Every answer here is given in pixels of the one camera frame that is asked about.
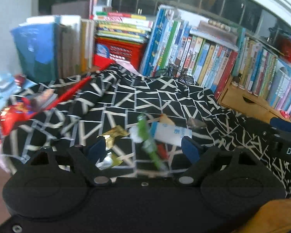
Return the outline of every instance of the wooden cabinet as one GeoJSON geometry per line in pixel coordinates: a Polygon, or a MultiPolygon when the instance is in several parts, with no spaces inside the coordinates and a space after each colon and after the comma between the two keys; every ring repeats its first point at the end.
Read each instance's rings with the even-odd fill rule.
{"type": "Polygon", "coordinates": [[[233,86],[231,80],[232,78],[230,77],[218,99],[219,104],[266,123],[269,123],[273,117],[290,121],[289,119],[285,119],[279,111],[271,108],[263,98],[233,86]]]}

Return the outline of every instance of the wooden drawer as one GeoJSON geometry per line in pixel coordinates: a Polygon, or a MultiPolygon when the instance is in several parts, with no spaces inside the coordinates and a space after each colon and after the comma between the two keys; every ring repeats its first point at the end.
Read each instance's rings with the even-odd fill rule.
{"type": "Polygon", "coordinates": [[[254,117],[269,123],[273,117],[277,117],[270,112],[267,104],[261,103],[261,99],[248,94],[246,91],[230,85],[221,98],[221,104],[225,107],[235,109],[248,117],[254,117]]]}

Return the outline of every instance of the gold candy wrapper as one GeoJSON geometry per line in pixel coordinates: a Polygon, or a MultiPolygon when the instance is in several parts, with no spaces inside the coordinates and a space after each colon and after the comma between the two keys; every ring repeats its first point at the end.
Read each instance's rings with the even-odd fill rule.
{"type": "Polygon", "coordinates": [[[101,134],[106,140],[106,151],[110,150],[113,145],[116,137],[126,137],[129,133],[124,130],[121,126],[117,125],[113,127],[111,130],[101,134]]]}

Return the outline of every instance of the white book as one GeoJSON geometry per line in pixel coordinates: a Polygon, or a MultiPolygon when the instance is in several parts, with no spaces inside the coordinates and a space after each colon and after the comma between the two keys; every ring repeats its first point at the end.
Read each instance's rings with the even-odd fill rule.
{"type": "Polygon", "coordinates": [[[202,46],[202,43],[203,43],[203,39],[201,37],[198,37],[197,40],[196,40],[196,44],[195,44],[194,50],[193,50],[191,62],[189,64],[189,69],[188,69],[188,72],[187,72],[188,75],[192,75],[192,72],[193,72],[193,69],[195,67],[195,63],[196,63],[197,57],[198,57],[199,52],[200,52],[200,48],[202,46]]]}
{"type": "Polygon", "coordinates": [[[206,73],[205,73],[205,76],[204,76],[204,78],[203,78],[203,81],[202,81],[202,83],[201,83],[201,85],[200,85],[201,87],[204,87],[205,84],[206,84],[206,82],[207,82],[207,79],[208,79],[209,74],[210,74],[210,72],[211,72],[212,66],[213,66],[213,64],[214,64],[214,62],[215,62],[215,60],[216,60],[216,58],[217,58],[217,54],[218,54],[218,52],[219,52],[219,49],[220,49],[220,45],[219,45],[219,44],[216,44],[216,47],[215,47],[215,49],[214,49],[214,51],[213,51],[213,54],[212,54],[212,57],[211,57],[211,60],[210,60],[209,66],[208,66],[208,68],[207,68],[207,71],[206,71],[206,73]]]}
{"type": "Polygon", "coordinates": [[[190,48],[191,41],[192,41],[192,37],[189,36],[187,38],[186,45],[185,45],[185,48],[183,51],[183,56],[182,56],[182,59],[181,59],[180,65],[179,65],[179,70],[181,70],[183,68],[184,62],[186,60],[186,55],[187,55],[189,48],[190,48]]]}

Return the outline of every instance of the green book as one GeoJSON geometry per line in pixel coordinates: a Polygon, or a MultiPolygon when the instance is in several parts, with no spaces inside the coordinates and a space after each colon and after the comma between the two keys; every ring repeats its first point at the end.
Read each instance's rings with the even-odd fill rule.
{"type": "Polygon", "coordinates": [[[204,39],[203,42],[202,42],[202,45],[200,46],[199,54],[198,54],[197,60],[196,60],[196,62],[195,62],[195,66],[194,66],[194,68],[193,68],[193,72],[192,72],[192,74],[195,73],[195,70],[196,70],[197,64],[198,64],[198,62],[199,62],[199,60],[200,60],[200,57],[202,56],[202,50],[203,50],[203,48],[204,48],[205,42],[206,42],[206,40],[204,39]]]}
{"type": "Polygon", "coordinates": [[[166,64],[167,56],[169,54],[171,43],[172,43],[173,38],[175,37],[175,31],[176,31],[177,25],[179,23],[181,23],[181,22],[179,22],[179,21],[174,21],[173,22],[173,25],[172,25],[172,28],[171,28],[171,31],[170,31],[170,35],[169,35],[169,39],[167,41],[166,49],[165,49],[163,57],[162,57],[162,62],[161,62],[160,69],[165,68],[165,64],[166,64]]]}

